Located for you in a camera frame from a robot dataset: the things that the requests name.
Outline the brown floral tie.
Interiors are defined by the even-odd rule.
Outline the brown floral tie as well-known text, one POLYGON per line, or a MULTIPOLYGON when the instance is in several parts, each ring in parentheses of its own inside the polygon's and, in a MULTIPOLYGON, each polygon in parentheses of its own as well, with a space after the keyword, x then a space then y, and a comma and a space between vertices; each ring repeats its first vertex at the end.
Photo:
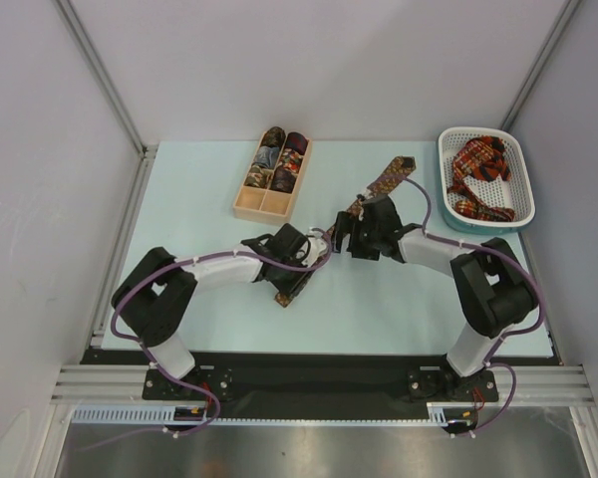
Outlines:
MULTIPOLYGON (((369 183, 366 187, 372 189, 375 192, 376 196, 380 194, 389 194, 392 191, 394 191, 403 181, 405 181, 405 179, 408 178, 408 176, 410 176, 410 174, 412 174, 416 170, 416 168, 416 160, 414 157, 402 155, 395 156, 390 161, 388 166, 382 171, 382 173, 373 182, 369 183)), ((352 202, 350 206, 347 209, 345 209, 345 211, 353 213, 352 206, 354 202, 352 202)), ((330 237, 333 229, 334 224, 326 231, 330 235, 330 237)), ((312 274, 313 273, 308 273, 307 278, 303 280, 303 282, 300 281, 298 291, 288 294, 284 294, 281 292, 277 293, 274 298, 275 302, 282 308, 288 307, 298 296, 298 294, 303 290, 307 282, 311 279, 312 274)))

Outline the red plaid tie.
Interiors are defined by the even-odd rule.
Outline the red plaid tie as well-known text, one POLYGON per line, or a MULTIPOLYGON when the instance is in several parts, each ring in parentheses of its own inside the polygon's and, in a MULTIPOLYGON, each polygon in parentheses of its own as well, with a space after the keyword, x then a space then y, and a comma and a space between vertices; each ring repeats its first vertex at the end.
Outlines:
POLYGON ((476 177, 478 168, 490 159, 496 150, 503 155, 505 153, 505 146, 499 137, 478 136, 470 139, 452 160, 452 183, 448 193, 462 197, 453 207, 459 215, 488 222, 514 221, 515 212, 512 208, 487 205, 465 181, 467 177, 480 180, 476 177))

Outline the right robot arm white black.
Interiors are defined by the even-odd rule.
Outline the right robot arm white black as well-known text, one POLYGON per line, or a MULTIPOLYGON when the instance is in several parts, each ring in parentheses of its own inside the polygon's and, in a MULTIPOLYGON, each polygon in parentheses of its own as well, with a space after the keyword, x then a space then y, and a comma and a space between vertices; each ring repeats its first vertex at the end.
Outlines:
POLYGON ((484 388, 481 382, 497 349, 540 307, 535 282, 505 240, 460 243, 429 233, 424 224, 405 224, 386 194, 362 198, 356 212, 338 212, 332 239, 337 253, 348 239, 347 251, 355 259, 384 256, 453 279, 465 326, 435 375, 432 395, 463 399, 475 387, 484 388))

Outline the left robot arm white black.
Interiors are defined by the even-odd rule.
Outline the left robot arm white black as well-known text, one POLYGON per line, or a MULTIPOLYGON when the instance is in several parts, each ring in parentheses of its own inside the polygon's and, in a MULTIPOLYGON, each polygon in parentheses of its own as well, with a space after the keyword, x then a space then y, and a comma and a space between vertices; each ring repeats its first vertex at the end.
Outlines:
POLYGON ((326 231, 312 228, 302 233, 288 223, 274 234, 189 259, 154 247, 114 292, 111 333, 137 344, 165 376, 167 390, 189 398, 199 387, 198 365, 178 330, 191 300, 233 284, 258 282, 290 294, 323 267, 331 253, 326 231))

